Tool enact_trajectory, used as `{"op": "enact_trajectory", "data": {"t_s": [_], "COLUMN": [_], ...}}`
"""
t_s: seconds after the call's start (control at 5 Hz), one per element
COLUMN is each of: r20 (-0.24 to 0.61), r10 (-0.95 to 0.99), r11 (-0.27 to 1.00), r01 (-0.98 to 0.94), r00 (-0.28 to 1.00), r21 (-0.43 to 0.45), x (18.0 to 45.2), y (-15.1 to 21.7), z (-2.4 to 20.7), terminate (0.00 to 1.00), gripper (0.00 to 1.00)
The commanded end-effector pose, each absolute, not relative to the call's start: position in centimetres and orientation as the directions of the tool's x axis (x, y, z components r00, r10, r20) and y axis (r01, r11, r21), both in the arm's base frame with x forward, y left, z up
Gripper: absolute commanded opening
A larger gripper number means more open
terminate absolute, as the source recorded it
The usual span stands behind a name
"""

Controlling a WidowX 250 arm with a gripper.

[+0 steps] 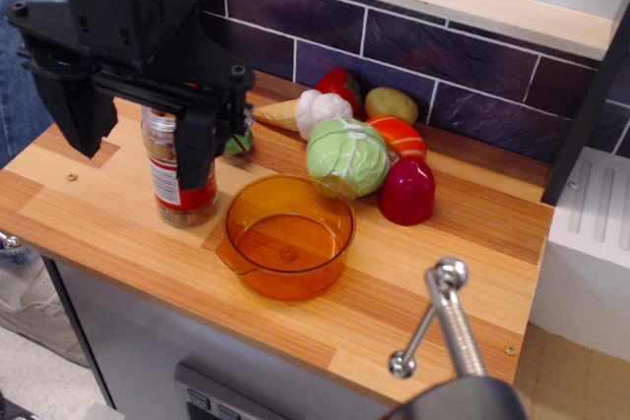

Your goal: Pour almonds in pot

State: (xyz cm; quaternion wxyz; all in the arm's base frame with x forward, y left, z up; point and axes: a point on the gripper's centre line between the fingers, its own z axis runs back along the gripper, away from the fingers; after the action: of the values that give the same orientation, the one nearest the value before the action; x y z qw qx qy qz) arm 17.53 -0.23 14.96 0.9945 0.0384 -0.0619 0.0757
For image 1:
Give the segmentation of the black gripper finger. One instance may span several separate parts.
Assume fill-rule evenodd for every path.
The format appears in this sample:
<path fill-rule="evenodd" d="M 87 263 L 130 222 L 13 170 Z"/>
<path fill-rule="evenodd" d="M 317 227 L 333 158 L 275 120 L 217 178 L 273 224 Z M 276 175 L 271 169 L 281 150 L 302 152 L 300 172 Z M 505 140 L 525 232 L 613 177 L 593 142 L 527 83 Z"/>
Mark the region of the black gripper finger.
<path fill-rule="evenodd" d="M 183 190 L 206 186 L 217 149 L 216 118 L 215 112 L 201 108 L 188 108 L 176 118 L 174 139 Z"/>
<path fill-rule="evenodd" d="M 95 88 L 97 70 L 53 72 L 30 63 L 37 92 L 68 144 L 92 158 L 117 125 L 113 98 Z"/>

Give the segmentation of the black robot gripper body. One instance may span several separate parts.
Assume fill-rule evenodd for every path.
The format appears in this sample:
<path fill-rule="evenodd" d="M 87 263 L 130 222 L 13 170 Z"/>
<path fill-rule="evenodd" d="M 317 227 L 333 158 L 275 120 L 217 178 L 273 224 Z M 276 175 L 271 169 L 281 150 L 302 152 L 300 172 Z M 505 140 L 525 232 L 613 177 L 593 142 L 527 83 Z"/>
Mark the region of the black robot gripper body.
<path fill-rule="evenodd" d="M 97 70 L 98 91 L 172 113 L 217 114 L 215 139 L 252 124 L 251 68 L 217 45 L 200 15 L 203 0 L 18 1 L 4 12 L 19 30 L 19 54 L 53 72 Z"/>

